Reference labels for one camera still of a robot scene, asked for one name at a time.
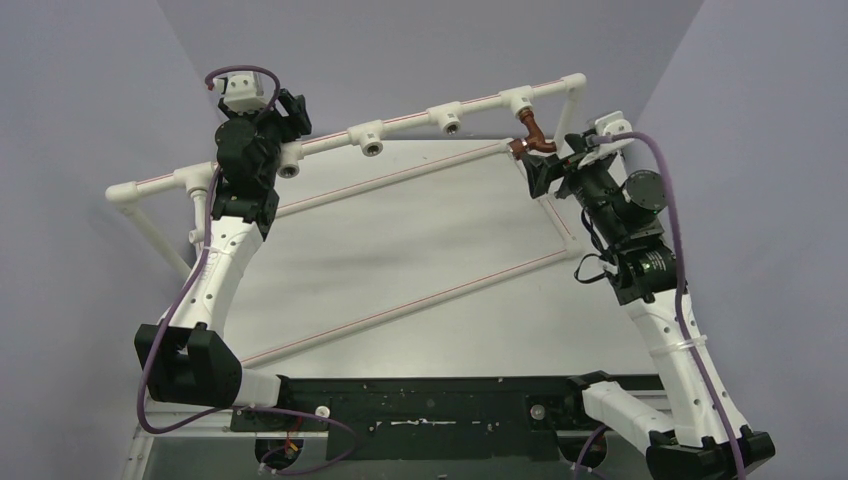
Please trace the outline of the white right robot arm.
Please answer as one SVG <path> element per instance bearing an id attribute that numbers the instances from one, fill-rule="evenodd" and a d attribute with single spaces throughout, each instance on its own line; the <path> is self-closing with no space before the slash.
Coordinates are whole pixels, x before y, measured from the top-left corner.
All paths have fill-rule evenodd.
<path id="1" fill-rule="evenodd" d="M 641 453 L 654 479 L 745 479 L 775 455 L 765 432 L 754 430 L 721 382 L 692 311 L 680 227 L 667 165 L 617 181 L 612 162 L 629 133 L 569 134 L 567 156 L 551 144 L 512 146 L 532 197 L 574 198 L 581 221 L 619 305 L 637 328 L 669 401 L 661 413 L 610 376 L 574 377 L 562 400 L 577 427 L 597 422 Z"/>

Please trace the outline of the white pipe frame with tees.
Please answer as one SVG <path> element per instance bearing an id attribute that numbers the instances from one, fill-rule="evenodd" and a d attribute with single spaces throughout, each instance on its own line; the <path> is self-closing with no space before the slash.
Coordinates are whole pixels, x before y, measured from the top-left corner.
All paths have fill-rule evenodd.
<path id="1" fill-rule="evenodd" d="M 495 141 L 394 141 L 309 157 L 241 270 L 223 330 L 294 377 L 565 373 L 592 361 L 566 212 Z"/>

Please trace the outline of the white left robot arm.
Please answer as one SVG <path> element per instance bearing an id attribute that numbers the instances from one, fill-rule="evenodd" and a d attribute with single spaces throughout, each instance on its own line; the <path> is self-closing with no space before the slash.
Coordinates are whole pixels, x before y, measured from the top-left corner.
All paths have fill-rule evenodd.
<path id="1" fill-rule="evenodd" d="M 283 378 L 245 368 L 222 338 L 238 285 L 275 219 L 282 149 L 312 130 L 304 96 L 280 89 L 275 99 L 278 107 L 264 112 L 219 106 L 227 119 L 214 136 L 217 166 L 202 210 L 199 258 L 159 324 L 139 327 L 134 347 L 143 395 L 214 408 L 255 406 L 268 427 L 283 429 L 297 405 L 283 393 Z"/>

